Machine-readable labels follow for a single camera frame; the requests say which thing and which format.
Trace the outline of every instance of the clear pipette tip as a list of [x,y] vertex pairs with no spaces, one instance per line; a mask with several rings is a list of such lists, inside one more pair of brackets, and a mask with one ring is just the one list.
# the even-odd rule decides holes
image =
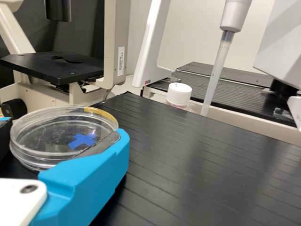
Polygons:
[[209,107],[212,102],[218,80],[221,76],[222,68],[225,64],[225,60],[227,58],[227,54],[228,54],[230,45],[232,43],[233,37],[234,37],[234,32],[224,31],[222,33],[220,47],[217,52],[217,56],[215,59],[215,63],[213,66],[213,70],[211,73],[210,81],[209,81],[209,84],[207,87],[207,92],[206,92],[206,96],[205,96],[202,111],[201,111],[202,116],[207,116],[207,114],[208,114]]

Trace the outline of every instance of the black knob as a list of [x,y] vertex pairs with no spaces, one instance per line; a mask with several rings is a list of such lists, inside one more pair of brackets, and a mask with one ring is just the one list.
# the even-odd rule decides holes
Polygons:
[[27,114],[26,104],[21,99],[13,99],[2,103],[1,110],[5,117],[11,117],[12,120]]

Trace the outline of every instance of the blue plastic holder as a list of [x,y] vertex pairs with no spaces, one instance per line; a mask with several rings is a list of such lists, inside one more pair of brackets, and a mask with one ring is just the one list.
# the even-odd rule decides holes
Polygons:
[[128,134],[100,154],[63,161],[41,172],[48,197],[32,226],[88,225],[112,197],[125,176],[129,160]]

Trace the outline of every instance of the white wall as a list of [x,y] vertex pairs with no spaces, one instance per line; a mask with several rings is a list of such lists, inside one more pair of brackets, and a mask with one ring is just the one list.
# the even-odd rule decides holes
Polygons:
[[[214,64],[224,0],[172,0],[158,64],[174,70],[191,61]],[[258,72],[253,62],[274,0],[253,0],[242,32],[234,37],[225,66]],[[134,73],[151,0],[132,0],[127,72]]]

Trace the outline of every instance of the white bottle cap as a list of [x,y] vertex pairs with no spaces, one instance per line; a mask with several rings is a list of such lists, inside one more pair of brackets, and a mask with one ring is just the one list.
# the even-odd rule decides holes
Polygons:
[[192,88],[189,85],[174,82],[167,91],[167,101],[175,106],[187,106],[191,97]]

